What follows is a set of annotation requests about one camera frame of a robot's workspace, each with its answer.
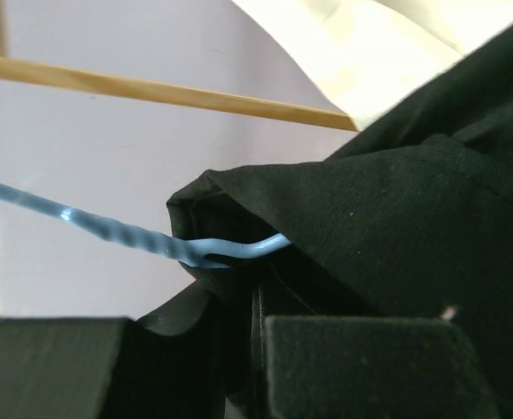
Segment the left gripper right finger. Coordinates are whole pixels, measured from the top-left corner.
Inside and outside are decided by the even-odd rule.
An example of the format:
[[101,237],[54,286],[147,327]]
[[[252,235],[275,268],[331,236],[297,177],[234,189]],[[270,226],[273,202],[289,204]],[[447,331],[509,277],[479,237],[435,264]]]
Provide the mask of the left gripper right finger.
[[283,286],[252,301],[254,418],[496,418],[475,349],[438,319],[322,316]]

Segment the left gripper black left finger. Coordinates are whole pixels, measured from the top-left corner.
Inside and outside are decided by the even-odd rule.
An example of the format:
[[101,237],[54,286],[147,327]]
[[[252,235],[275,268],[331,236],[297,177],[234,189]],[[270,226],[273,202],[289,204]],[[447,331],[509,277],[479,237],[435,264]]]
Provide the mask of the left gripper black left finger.
[[220,418],[221,314],[191,285],[137,320],[0,318],[0,418]]

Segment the light blue hanger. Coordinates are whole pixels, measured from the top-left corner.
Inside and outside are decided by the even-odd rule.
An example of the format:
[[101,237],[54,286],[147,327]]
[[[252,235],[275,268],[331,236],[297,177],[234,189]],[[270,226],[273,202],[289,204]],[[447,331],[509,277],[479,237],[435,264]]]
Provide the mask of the light blue hanger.
[[291,245],[291,241],[282,234],[276,234],[252,244],[241,244],[218,238],[183,240],[57,203],[3,183],[0,183],[0,201],[63,220],[101,240],[157,254],[193,268],[223,269],[227,266],[209,259],[210,255],[234,259],[256,259]]

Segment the black shirt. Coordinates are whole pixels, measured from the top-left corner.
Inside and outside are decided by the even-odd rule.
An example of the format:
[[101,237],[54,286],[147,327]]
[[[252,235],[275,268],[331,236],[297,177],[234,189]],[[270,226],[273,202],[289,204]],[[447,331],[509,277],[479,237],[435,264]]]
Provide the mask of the black shirt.
[[239,268],[194,271],[226,302],[278,278],[327,313],[456,306],[513,418],[513,25],[325,160],[208,170],[167,207],[180,238],[290,240]]

